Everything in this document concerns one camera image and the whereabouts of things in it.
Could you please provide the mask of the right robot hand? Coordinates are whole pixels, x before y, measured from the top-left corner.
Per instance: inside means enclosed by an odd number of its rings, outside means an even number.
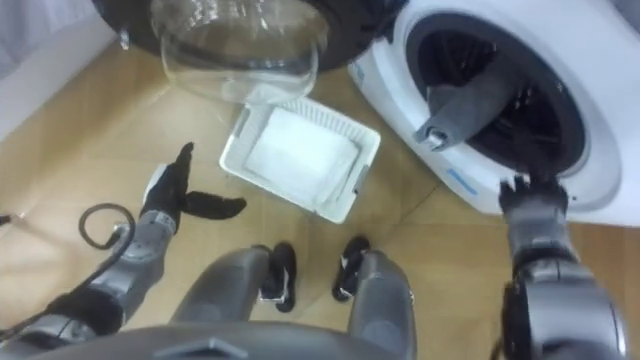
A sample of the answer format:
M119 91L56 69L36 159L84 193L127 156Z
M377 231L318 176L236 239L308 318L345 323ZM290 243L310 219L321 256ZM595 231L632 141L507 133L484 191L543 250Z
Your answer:
M541 200L563 215L567 213L569 196L555 177L533 176L526 180L522 174L516 174L512 183L507 180L500 182L498 202L504 214L534 200Z

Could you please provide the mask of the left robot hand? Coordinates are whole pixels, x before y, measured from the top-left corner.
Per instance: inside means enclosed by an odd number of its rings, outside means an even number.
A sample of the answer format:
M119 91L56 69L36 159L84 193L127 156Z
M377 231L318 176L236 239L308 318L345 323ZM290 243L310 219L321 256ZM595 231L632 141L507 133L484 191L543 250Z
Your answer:
M243 197L225 197L189 189L194 148L193 142L186 143L175 160L166 165L143 201L140 218L149 212L164 213L174 222L174 232L177 232L183 214L221 221L234 218L246 209L248 203Z

